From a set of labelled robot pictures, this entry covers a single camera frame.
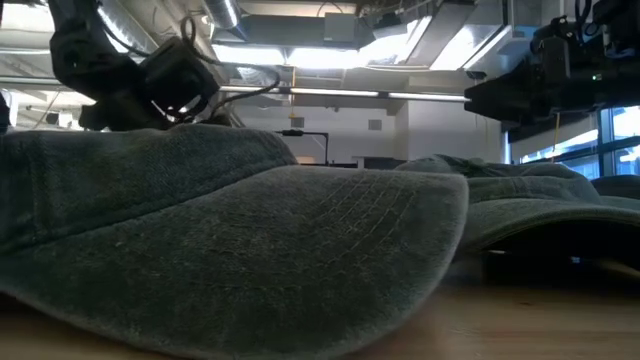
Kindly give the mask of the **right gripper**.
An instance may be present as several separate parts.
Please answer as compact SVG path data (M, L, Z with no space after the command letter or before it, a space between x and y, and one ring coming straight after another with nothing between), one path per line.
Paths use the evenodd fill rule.
M540 64L522 61L512 71L464 91L469 111L520 127L535 127L556 114L577 117L601 109L639 104L639 61L611 60L579 68L570 78L548 83ZM480 102L524 103L524 109Z

